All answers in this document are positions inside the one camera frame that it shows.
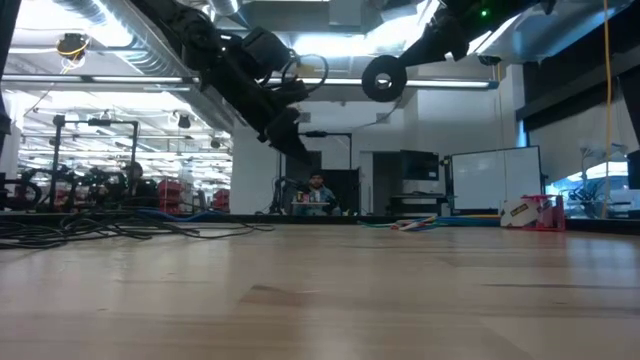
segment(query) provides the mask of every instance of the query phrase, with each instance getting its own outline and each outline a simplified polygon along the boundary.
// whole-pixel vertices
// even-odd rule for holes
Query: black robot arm
[[[375,58],[362,75],[367,96],[378,102],[394,101],[407,84],[409,66],[445,61],[451,53],[455,61],[467,56],[469,42],[488,31],[497,30],[510,18],[540,3],[544,11],[553,11],[556,0],[442,0],[422,36],[400,57],[382,55]],[[381,87],[377,77],[389,76],[388,86]]]
[[[289,105],[309,96],[298,79],[267,87],[273,71],[287,68],[292,52],[278,37],[255,28],[242,38],[216,29],[203,12],[175,0],[131,0],[167,37],[184,64],[200,73],[201,86],[213,86],[254,128],[261,142],[309,163],[298,138],[300,116]]]

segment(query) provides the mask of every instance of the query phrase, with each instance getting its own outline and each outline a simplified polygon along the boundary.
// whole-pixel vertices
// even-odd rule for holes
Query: man
[[[309,178],[309,202],[310,203],[328,203],[324,206],[313,205],[296,205],[294,207],[294,215],[334,215],[339,216],[342,212],[338,206],[337,200],[333,192],[324,186],[324,175],[322,171],[315,170],[311,172]]]
[[[126,205],[129,206],[144,206],[144,207],[158,207],[158,189],[154,181],[142,179],[144,171],[142,165],[135,161],[131,165],[124,168],[125,176],[130,175],[130,171],[133,169],[133,178],[129,179],[129,186],[133,187],[133,199],[126,201]]]

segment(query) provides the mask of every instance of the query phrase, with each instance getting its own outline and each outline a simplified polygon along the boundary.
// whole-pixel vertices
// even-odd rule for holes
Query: desk
[[[637,360],[639,271],[631,236],[499,228],[3,251],[0,360]]]
[[[322,210],[322,208],[327,205],[330,205],[330,204],[328,202],[300,202],[300,201],[291,202],[293,214],[296,214],[297,208],[302,207],[302,208],[310,208],[311,211],[314,212],[314,214],[310,214],[310,215],[315,215],[315,216],[327,215],[327,213]]]

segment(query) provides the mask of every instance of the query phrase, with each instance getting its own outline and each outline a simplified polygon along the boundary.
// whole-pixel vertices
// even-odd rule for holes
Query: blue cable
[[[138,209],[136,210],[138,213],[141,214],[146,214],[146,215],[159,215],[162,216],[168,220],[171,221],[175,221],[175,222],[195,222],[203,217],[208,217],[208,216],[222,216],[222,215],[227,215],[227,213],[224,213],[222,211],[206,211],[206,212],[201,212],[198,214],[195,214],[193,216],[190,216],[188,218],[179,218],[170,214],[167,214],[165,212],[162,212],[160,210],[152,210],[152,209]]]

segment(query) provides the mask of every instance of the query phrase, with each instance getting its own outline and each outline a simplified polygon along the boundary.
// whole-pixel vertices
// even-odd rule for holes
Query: whiteboard
[[[537,146],[451,156],[454,209],[502,209],[542,191]]]

